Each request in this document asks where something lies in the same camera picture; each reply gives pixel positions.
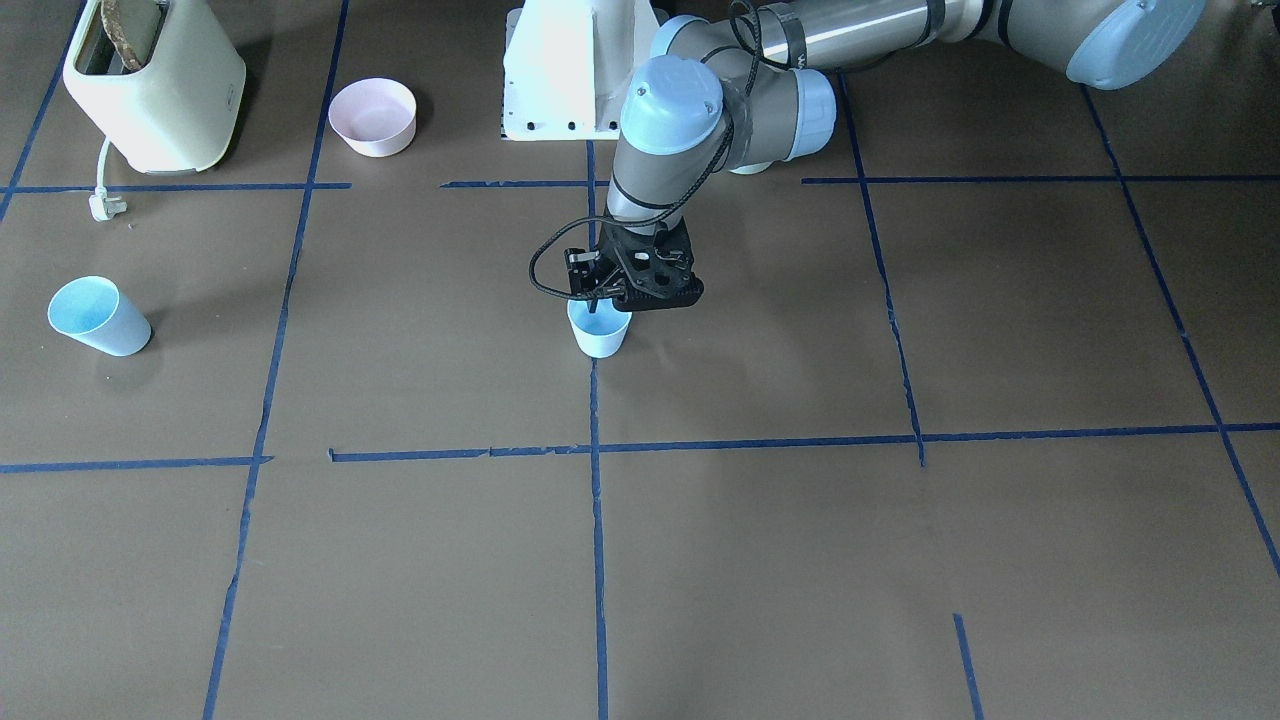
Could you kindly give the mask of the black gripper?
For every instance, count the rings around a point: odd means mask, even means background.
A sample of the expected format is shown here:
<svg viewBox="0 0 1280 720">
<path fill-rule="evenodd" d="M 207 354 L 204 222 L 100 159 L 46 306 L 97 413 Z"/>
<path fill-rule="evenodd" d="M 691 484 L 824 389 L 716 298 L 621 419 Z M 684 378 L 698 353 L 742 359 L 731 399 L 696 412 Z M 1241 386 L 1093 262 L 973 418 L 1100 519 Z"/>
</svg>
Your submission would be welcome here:
<svg viewBox="0 0 1280 720">
<path fill-rule="evenodd" d="M 692 306 L 705 291 L 694 261 L 684 219 L 675 225 L 660 223 L 654 234 L 607 225 L 593 251 L 564 250 L 570 292 L 588 300 L 589 316 L 605 299 L 622 313 Z"/>
</svg>

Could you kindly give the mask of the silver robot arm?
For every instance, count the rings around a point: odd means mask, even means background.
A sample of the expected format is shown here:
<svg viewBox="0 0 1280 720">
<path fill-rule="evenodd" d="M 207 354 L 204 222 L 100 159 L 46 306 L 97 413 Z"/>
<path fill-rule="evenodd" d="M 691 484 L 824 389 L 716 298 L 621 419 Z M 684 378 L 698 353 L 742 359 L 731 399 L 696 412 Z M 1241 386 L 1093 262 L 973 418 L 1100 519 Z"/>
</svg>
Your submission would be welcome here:
<svg viewBox="0 0 1280 720">
<path fill-rule="evenodd" d="M 983 38 L 1092 88 L 1134 85 L 1194 29 L 1202 1 L 732 1 L 677 15 L 632 73 L 591 250 L 568 249 L 562 299 L 643 313 L 704 291 L 684 209 L 717 172 L 822 150 L 838 115 L 831 72 L 934 42 Z"/>
</svg>

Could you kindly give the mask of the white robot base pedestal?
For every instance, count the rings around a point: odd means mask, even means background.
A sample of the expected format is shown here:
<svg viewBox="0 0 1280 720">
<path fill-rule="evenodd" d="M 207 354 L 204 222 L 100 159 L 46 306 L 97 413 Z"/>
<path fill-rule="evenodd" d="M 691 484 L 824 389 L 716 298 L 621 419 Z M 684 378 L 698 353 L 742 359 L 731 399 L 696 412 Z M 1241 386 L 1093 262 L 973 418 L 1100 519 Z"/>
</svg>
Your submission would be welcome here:
<svg viewBox="0 0 1280 720">
<path fill-rule="evenodd" d="M 517 142 L 618 138 L 631 74 L 668 19 L 653 1 L 526 1 L 509 10 L 503 136 Z"/>
</svg>

